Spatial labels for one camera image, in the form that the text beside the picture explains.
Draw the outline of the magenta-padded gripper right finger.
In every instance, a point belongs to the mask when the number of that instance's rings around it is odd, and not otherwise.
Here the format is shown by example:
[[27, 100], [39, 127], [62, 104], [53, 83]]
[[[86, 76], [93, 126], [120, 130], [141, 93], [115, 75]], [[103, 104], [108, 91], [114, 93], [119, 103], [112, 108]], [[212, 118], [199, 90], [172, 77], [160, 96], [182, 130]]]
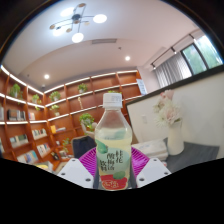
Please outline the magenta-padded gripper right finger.
[[170, 175], [171, 172], [158, 158], [149, 158], [132, 148], [129, 188], [141, 188]]

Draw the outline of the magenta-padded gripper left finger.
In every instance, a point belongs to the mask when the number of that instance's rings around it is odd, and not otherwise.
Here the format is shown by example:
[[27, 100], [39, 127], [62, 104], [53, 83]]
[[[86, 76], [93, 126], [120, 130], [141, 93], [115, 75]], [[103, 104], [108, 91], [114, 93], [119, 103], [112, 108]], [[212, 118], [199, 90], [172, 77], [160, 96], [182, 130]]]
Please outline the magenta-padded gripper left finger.
[[58, 173], [58, 176], [78, 186], [98, 188], [96, 149], [93, 148], [79, 159], [72, 158]]

